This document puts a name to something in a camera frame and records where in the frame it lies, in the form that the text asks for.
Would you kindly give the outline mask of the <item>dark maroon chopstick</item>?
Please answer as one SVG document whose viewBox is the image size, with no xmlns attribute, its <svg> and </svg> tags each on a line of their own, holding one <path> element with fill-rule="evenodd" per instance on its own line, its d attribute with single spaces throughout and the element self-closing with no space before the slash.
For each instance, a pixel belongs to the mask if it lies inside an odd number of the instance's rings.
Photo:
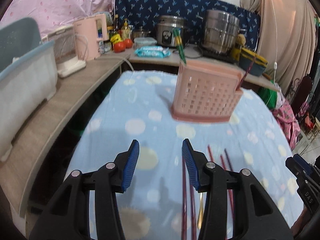
<svg viewBox="0 0 320 240">
<path fill-rule="evenodd" d="M 181 240 L 187 239 L 187 191 L 185 161 L 182 157 L 182 222 L 181 222 Z"/>
<path fill-rule="evenodd" d="M 190 191 L 190 209 L 191 209 L 191 239 L 197 240 L 197 238 L 196 238 L 196 222 L 195 222 L 194 188 L 191 183 L 189 183 L 189 191 Z"/>
</svg>

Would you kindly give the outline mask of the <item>gold flower spoon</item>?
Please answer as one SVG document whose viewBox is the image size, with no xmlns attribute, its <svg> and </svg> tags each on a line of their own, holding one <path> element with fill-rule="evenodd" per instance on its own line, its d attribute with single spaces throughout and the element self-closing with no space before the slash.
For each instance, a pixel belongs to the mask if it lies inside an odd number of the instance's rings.
<svg viewBox="0 0 320 240">
<path fill-rule="evenodd" d="M 200 205 L 199 205 L 199 213 L 197 218 L 197 228 L 200 230 L 202 226 L 203 221 L 203 213 L 204 213 L 204 207 L 203 207 L 203 193 L 199 193 L 200 196 Z"/>
</svg>

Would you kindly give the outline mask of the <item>pink floral cloth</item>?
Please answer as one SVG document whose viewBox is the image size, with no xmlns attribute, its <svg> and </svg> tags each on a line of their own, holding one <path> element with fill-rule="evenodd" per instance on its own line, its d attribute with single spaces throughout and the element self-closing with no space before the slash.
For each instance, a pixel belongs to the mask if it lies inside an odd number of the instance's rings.
<svg viewBox="0 0 320 240">
<path fill-rule="evenodd" d="M 300 126 L 291 106 L 285 102 L 279 109 L 274 109 L 271 112 L 281 127 L 291 150 L 294 150 L 300 134 Z"/>
</svg>

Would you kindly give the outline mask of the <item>black induction cooker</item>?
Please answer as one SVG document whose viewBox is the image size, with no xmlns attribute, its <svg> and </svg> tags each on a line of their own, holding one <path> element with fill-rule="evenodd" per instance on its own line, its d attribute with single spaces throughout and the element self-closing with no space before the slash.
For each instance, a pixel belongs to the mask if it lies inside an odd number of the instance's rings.
<svg viewBox="0 0 320 240">
<path fill-rule="evenodd" d="M 203 48 L 201 45 L 198 45 L 197 48 L 203 57 L 207 57 L 210 59 L 216 59 L 216 60 L 227 62 L 230 64 L 237 64 L 238 63 L 234 58 L 232 58 L 229 55 L 218 54 L 214 51 L 210 51 L 210 50 Z"/>
</svg>

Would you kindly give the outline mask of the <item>blue wet wipes pack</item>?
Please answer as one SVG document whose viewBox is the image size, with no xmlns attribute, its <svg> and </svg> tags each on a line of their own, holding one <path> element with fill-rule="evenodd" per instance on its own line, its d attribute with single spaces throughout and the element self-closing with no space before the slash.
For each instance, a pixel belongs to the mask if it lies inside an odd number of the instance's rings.
<svg viewBox="0 0 320 240">
<path fill-rule="evenodd" d="M 144 46 L 135 50 L 135 54 L 138 57 L 155 57 L 155 58 L 166 58 L 171 55 L 168 48 L 161 46 Z"/>
</svg>

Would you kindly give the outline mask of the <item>red tomato left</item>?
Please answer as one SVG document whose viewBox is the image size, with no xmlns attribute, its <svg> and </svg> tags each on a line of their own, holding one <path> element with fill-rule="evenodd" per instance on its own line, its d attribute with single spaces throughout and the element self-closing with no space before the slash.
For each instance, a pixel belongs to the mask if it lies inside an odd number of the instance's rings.
<svg viewBox="0 0 320 240">
<path fill-rule="evenodd" d="M 126 45 L 123 41 L 113 44 L 113 50 L 115 53 L 121 53 L 125 51 L 125 49 L 126 49 Z"/>
</svg>

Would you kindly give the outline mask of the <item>red tomato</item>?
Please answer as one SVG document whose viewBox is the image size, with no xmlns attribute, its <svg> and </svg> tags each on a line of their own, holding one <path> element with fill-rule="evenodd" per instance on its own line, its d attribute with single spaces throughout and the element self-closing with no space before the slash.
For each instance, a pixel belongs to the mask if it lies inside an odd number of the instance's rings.
<svg viewBox="0 0 320 240">
<path fill-rule="evenodd" d="M 123 42 L 124 42 L 126 48 L 132 48 L 133 42 L 130 38 L 125 39 Z"/>
<path fill-rule="evenodd" d="M 126 49 L 126 45 L 123 41 L 113 44 L 113 50 L 115 53 L 121 53 L 125 51 L 125 49 Z"/>
</svg>

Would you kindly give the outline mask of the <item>clear food container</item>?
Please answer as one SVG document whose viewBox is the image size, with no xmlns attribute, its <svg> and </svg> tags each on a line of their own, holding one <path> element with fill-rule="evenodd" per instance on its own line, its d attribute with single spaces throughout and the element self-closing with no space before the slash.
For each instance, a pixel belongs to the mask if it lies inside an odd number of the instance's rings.
<svg viewBox="0 0 320 240">
<path fill-rule="evenodd" d="M 135 48 L 142 48 L 146 46 L 155 46 L 157 41 L 152 37 L 137 37 L 134 39 Z"/>
</svg>

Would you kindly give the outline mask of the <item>stainless steel steamer pot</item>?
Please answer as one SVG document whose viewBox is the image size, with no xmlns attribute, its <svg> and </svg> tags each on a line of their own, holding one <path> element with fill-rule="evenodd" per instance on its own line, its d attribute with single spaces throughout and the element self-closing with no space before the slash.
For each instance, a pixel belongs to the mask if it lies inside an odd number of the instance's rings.
<svg viewBox="0 0 320 240">
<path fill-rule="evenodd" d="M 235 45 L 240 20 L 225 11 L 207 10 L 203 20 L 201 46 L 217 54 L 228 54 Z"/>
</svg>

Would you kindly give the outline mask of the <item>small steel pot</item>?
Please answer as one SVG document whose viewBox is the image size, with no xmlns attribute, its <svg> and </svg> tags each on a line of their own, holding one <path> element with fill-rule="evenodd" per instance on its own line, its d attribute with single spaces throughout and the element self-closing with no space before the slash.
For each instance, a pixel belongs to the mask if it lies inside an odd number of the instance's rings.
<svg viewBox="0 0 320 240">
<path fill-rule="evenodd" d="M 149 37 L 151 31 L 144 29 L 142 26 L 132 31 L 132 39 Z"/>
</svg>

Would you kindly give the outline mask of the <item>yellow oil bottle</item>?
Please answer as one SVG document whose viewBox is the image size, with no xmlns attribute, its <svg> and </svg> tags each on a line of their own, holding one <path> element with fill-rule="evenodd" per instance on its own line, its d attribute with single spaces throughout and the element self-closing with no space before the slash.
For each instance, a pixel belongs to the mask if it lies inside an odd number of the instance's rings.
<svg viewBox="0 0 320 240">
<path fill-rule="evenodd" d="M 124 20 L 123 26 L 121 28 L 121 38 L 123 41 L 131 38 L 131 28 L 129 26 L 127 18 Z"/>
</svg>

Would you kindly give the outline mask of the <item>white dish rack bin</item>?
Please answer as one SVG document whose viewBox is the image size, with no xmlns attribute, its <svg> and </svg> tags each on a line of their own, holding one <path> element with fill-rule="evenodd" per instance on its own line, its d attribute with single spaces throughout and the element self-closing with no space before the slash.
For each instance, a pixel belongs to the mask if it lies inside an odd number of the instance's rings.
<svg viewBox="0 0 320 240">
<path fill-rule="evenodd" d="M 56 93 L 54 42 L 43 43 L 36 21 L 22 18 L 1 28 L 1 161 L 25 120 Z"/>
</svg>

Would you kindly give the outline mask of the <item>navy patterned cloth backsplash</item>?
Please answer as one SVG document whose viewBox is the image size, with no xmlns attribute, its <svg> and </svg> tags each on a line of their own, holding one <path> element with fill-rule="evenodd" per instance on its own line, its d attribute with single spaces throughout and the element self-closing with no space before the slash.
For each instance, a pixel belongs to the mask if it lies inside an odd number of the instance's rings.
<svg viewBox="0 0 320 240">
<path fill-rule="evenodd" d="M 130 25 L 138 29 L 154 31 L 159 17 L 170 15 L 187 20 L 190 41 L 201 39 L 201 18 L 207 10 L 221 10 L 236 16 L 240 28 L 245 30 L 246 47 L 253 50 L 258 45 L 260 16 L 236 5 L 220 0 L 115 0 L 115 13 L 119 22 L 128 19 Z"/>
</svg>

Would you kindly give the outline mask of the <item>beige curtain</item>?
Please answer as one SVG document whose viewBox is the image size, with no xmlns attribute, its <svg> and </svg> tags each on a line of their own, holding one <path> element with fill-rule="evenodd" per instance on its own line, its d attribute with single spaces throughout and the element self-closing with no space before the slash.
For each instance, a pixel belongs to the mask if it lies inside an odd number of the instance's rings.
<svg viewBox="0 0 320 240">
<path fill-rule="evenodd" d="M 316 48 L 316 12 L 308 0 L 240 0 L 261 17 L 257 53 L 268 61 L 283 92 L 310 72 Z"/>
</svg>

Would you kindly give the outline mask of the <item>pink dotted curtain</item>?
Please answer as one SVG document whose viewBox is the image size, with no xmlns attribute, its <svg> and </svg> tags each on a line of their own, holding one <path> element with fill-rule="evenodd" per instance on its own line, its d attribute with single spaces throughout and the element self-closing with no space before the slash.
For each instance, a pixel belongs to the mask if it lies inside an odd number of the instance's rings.
<svg viewBox="0 0 320 240">
<path fill-rule="evenodd" d="M 1 27 L 21 18 L 33 18 L 41 36 L 99 12 L 112 11 L 114 0 L 13 0 L 1 19 Z"/>
</svg>

